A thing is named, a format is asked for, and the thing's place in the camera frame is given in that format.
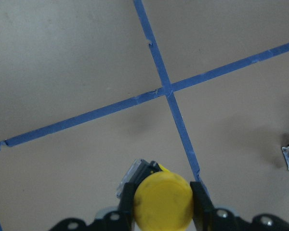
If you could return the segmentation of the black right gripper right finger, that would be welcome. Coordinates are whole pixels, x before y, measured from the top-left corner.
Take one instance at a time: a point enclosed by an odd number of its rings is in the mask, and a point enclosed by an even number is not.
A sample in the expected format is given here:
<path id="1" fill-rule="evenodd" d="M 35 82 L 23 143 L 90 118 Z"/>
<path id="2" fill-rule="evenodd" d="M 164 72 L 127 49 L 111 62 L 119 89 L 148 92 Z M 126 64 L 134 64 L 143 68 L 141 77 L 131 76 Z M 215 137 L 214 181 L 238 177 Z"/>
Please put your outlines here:
<path id="1" fill-rule="evenodd" d="M 201 182 L 191 181 L 193 194 L 193 223 L 197 231 L 210 231 L 211 212 L 214 206 Z"/>

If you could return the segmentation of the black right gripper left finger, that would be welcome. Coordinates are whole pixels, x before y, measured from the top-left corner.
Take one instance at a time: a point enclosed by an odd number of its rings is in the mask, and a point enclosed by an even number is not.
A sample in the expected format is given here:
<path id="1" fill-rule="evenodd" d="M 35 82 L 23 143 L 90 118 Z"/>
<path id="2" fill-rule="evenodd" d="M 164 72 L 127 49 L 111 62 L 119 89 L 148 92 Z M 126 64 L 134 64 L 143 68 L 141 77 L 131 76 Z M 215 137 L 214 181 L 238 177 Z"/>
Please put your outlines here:
<path id="1" fill-rule="evenodd" d="M 135 183 L 125 183 L 119 203 L 120 221 L 123 231 L 134 230 L 133 202 L 135 195 Z"/>

